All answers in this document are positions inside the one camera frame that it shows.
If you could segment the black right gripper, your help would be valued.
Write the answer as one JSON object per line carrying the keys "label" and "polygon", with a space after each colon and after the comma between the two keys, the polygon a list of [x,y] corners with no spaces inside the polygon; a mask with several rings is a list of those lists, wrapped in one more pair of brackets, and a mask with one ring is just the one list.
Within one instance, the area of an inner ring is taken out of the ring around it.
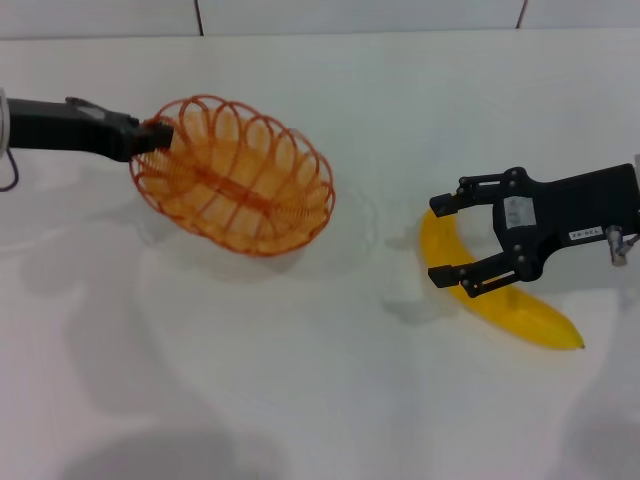
{"label": "black right gripper", "polygon": [[494,232],[506,252],[428,268],[437,288],[458,285],[470,298],[538,279],[540,262],[560,249],[604,240],[610,227],[624,236],[639,232],[639,184],[630,163],[551,182],[533,180],[522,167],[463,176],[453,193],[429,200],[436,217],[479,205],[493,205]]}

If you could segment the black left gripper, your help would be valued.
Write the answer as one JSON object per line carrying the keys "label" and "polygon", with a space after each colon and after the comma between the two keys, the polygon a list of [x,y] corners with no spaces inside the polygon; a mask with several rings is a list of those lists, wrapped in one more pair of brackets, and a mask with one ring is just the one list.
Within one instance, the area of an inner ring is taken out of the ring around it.
{"label": "black left gripper", "polygon": [[162,120],[139,121],[86,100],[68,97],[62,103],[10,98],[9,147],[94,153],[115,161],[166,150],[174,128]]}

